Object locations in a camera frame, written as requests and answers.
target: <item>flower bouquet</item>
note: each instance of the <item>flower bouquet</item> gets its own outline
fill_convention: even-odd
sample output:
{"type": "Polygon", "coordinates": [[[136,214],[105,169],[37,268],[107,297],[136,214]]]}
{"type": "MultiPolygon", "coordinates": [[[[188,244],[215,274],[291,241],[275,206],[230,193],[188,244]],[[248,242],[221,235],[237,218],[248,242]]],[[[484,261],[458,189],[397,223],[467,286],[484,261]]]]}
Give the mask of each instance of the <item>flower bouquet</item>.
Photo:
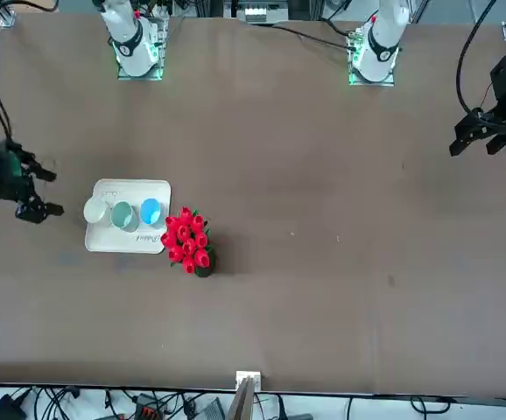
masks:
{"type": "Polygon", "coordinates": [[[192,212],[182,207],[179,216],[165,218],[167,232],[162,234],[161,241],[168,249],[168,257],[175,264],[183,265],[188,274],[208,277],[214,272],[216,255],[209,243],[210,229],[207,221],[198,211],[192,212]]]}

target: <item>green cup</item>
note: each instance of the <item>green cup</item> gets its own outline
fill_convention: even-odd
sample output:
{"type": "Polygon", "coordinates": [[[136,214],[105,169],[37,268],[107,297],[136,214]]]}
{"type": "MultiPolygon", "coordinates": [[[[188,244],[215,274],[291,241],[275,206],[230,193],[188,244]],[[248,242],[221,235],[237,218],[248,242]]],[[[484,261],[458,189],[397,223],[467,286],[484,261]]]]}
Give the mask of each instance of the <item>green cup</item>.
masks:
{"type": "Polygon", "coordinates": [[[111,223],[125,232],[134,232],[138,228],[137,212],[126,201],[119,201],[111,209],[111,223]]]}

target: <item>white cup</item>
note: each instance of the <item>white cup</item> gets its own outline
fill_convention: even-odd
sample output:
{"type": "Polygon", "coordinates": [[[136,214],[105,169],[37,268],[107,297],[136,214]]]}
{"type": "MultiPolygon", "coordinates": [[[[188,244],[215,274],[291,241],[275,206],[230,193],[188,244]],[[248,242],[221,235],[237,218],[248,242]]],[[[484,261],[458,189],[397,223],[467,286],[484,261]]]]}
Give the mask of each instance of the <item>white cup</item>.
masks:
{"type": "Polygon", "coordinates": [[[138,216],[134,208],[126,201],[119,201],[111,210],[111,223],[125,232],[134,232],[138,228],[138,216]]]}
{"type": "Polygon", "coordinates": [[[111,225],[111,208],[102,199],[92,197],[84,206],[84,219],[91,225],[106,228],[111,225]]]}

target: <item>floor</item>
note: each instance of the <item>floor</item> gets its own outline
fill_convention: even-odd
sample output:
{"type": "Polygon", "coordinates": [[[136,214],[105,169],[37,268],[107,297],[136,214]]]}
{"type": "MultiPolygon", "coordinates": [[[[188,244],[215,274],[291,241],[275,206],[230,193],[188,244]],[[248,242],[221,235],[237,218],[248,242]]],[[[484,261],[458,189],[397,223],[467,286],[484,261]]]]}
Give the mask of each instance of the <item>floor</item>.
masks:
{"type": "MultiPolygon", "coordinates": [[[[425,14],[421,19],[421,24],[472,24],[483,11],[488,0],[431,0],[425,14]]],[[[350,7],[338,15],[337,20],[365,20],[373,11],[377,9],[379,0],[354,0],[350,7]]],[[[95,7],[88,0],[61,0],[61,12],[87,12],[94,13],[95,7]]],[[[332,8],[326,6],[323,16],[329,16],[333,12],[332,8]]],[[[506,0],[499,0],[498,4],[490,12],[486,23],[500,25],[506,19],[506,0]]],[[[12,393],[16,388],[0,388],[0,396],[4,393],[12,393]]],[[[132,402],[121,392],[114,391],[114,406],[118,414],[129,413],[134,410],[132,402]]],[[[231,404],[231,395],[225,394],[207,394],[197,400],[197,409],[206,407],[216,397],[221,400],[221,405],[228,410],[231,404]]],[[[63,408],[67,414],[74,420],[93,420],[102,417],[111,416],[110,409],[103,406],[103,390],[84,390],[77,400],[66,401],[63,408]]],[[[260,400],[264,409],[264,417],[256,405],[254,419],[270,419],[278,415],[278,402],[274,395],[261,395],[260,400]]],[[[34,393],[31,392],[25,400],[25,411],[28,418],[33,416],[34,393]]],[[[48,404],[48,398],[42,396],[39,402],[39,413],[42,413],[48,404]]],[[[315,419],[346,419],[346,408],[348,399],[341,397],[316,397],[316,396],[285,396],[285,407],[288,415],[310,413],[315,419]]],[[[437,410],[442,404],[429,404],[429,410],[437,410]]],[[[407,402],[399,401],[376,401],[365,399],[354,399],[350,418],[352,419],[382,419],[389,420],[419,419],[422,415],[415,412],[407,402]]],[[[175,417],[184,419],[182,413],[175,417]]],[[[439,420],[456,419],[481,419],[496,420],[506,419],[505,407],[490,407],[481,405],[454,405],[446,414],[439,417],[439,420]]]]}
{"type": "MultiPolygon", "coordinates": [[[[0,388],[0,397],[6,393],[12,394],[17,391],[17,388],[0,388]]],[[[14,396],[18,397],[23,392],[19,391],[14,396]]],[[[27,415],[27,419],[33,419],[33,406],[35,401],[36,391],[32,391],[24,400],[22,410],[27,415]]],[[[137,395],[136,391],[128,391],[131,395],[137,395]]],[[[121,415],[129,417],[134,412],[134,404],[126,397],[121,391],[111,391],[112,403],[115,413],[121,418],[121,415]]],[[[158,392],[158,399],[162,396],[169,395],[169,393],[158,392]]],[[[72,420],[97,420],[104,417],[111,417],[113,413],[110,408],[104,407],[105,393],[102,389],[84,389],[81,391],[77,399],[72,397],[65,398],[61,408],[72,420]]],[[[186,399],[189,400],[194,393],[187,393],[186,399]]],[[[205,394],[196,400],[196,412],[200,413],[205,409],[215,398],[219,398],[222,408],[228,412],[232,403],[232,395],[229,394],[205,394]]],[[[285,395],[283,397],[285,403],[286,414],[291,417],[294,415],[311,414],[314,419],[325,420],[346,420],[348,398],[341,397],[315,397],[315,396],[296,396],[285,395]]],[[[259,409],[259,405],[255,404],[253,412],[253,420],[269,420],[278,415],[278,400],[274,395],[259,395],[259,401],[263,405],[263,414],[259,409]]],[[[46,397],[45,393],[41,394],[38,402],[38,419],[42,419],[50,399],[46,397]]],[[[174,403],[169,402],[169,410],[174,409],[174,403]]],[[[445,407],[444,404],[428,403],[428,410],[441,410],[445,407]]],[[[186,416],[180,412],[176,416],[169,416],[167,419],[173,418],[174,420],[185,420],[186,416]]],[[[205,416],[197,416],[197,420],[207,420],[205,416]]],[[[421,414],[416,412],[408,402],[403,401],[376,401],[365,399],[354,399],[350,410],[350,419],[366,419],[366,420],[419,420],[423,418],[421,414]]],[[[489,407],[481,405],[460,405],[454,404],[446,414],[441,416],[434,416],[437,420],[463,420],[463,419],[481,419],[481,420],[506,420],[506,407],[489,407]]]]}

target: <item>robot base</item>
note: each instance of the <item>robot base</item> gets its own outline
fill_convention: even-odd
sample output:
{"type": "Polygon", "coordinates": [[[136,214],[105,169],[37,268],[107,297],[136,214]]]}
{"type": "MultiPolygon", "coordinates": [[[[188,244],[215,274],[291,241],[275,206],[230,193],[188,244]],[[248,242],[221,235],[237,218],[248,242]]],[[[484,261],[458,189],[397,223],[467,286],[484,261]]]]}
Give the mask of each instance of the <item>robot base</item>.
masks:
{"type": "Polygon", "coordinates": [[[168,35],[168,21],[162,21],[160,19],[150,19],[151,21],[151,43],[147,46],[150,54],[158,62],[154,64],[146,74],[142,76],[131,76],[127,74],[123,67],[120,65],[120,60],[117,57],[117,64],[119,69],[117,73],[117,79],[120,81],[161,81],[164,77],[164,66],[165,66],[165,47],[167,44],[168,35]]]}
{"type": "Polygon", "coordinates": [[[375,86],[395,86],[395,79],[393,78],[393,68],[395,67],[395,61],[391,66],[389,75],[382,81],[373,82],[364,79],[354,67],[354,62],[358,60],[359,51],[364,45],[363,33],[359,30],[351,32],[347,36],[347,46],[353,46],[356,48],[356,52],[347,51],[347,63],[348,63],[348,84],[352,86],[358,85],[375,85],[375,86]]]}

